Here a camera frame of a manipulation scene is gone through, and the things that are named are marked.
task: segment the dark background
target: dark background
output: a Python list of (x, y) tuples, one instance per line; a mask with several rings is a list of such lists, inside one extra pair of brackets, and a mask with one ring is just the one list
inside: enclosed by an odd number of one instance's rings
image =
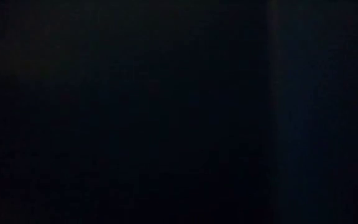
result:
[(358, 223), (358, 4), (0, 3), (0, 223)]

